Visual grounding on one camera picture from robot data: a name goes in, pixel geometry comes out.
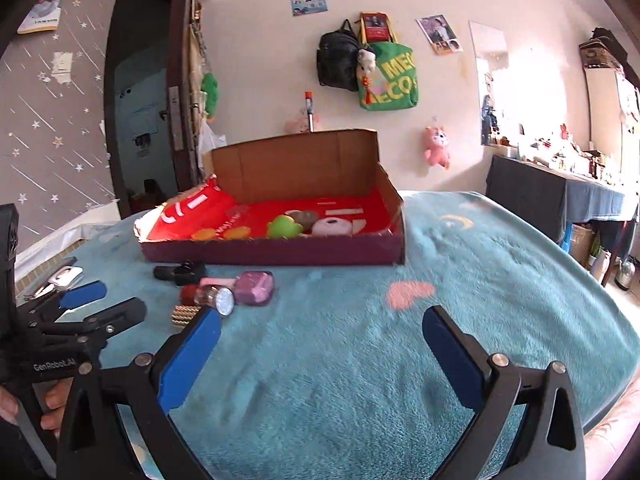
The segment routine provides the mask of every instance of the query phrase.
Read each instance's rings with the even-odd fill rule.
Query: human hand
[[[72,378],[60,380],[44,397],[45,403],[51,411],[42,416],[40,425],[43,430],[53,431],[56,438],[60,437],[60,426],[65,415],[66,400],[72,383]]]
[[[18,414],[18,402],[7,390],[0,386],[0,416],[8,423],[15,425],[15,416]]]
[[[45,395],[45,403],[51,410],[42,416],[40,426],[43,430],[51,430],[57,437],[60,436],[60,425],[65,415],[66,400],[71,390],[73,379],[58,381]],[[18,414],[18,402],[12,394],[0,386],[0,416],[8,423],[16,424],[15,417]]]

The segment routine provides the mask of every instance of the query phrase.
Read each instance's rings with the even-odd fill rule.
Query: wallpaper
[[[18,251],[114,199],[103,76],[115,0],[60,0],[57,30],[16,35],[0,59],[0,203]]]

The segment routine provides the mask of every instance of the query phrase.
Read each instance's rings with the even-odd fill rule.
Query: kettle
[[[626,258],[624,262],[620,264],[620,268],[616,273],[616,285],[622,290],[629,290],[631,282],[633,281],[636,273],[636,266],[630,256]]]

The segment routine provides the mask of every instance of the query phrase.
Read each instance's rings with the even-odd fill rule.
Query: green plush toy
[[[200,90],[207,93],[205,111],[207,113],[207,121],[211,121],[218,106],[218,82],[211,72],[207,72],[202,78]]]
[[[268,238],[295,238],[304,228],[288,215],[279,215],[267,224]]]

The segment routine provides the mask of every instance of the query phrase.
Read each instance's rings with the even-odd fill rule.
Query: cardboard box
[[[587,265],[587,258],[591,243],[593,243],[594,233],[588,227],[574,224],[571,229],[571,245],[569,245],[569,254],[581,264],[583,267]]]
[[[147,259],[244,266],[404,264],[402,199],[380,165],[375,131],[273,137],[233,144],[209,155],[218,186],[239,204],[364,197],[377,189],[391,219],[391,232],[290,239],[149,240],[146,236],[161,215],[161,210],[155,210],[143,217],[145,225],[140,228],[140,245]]]

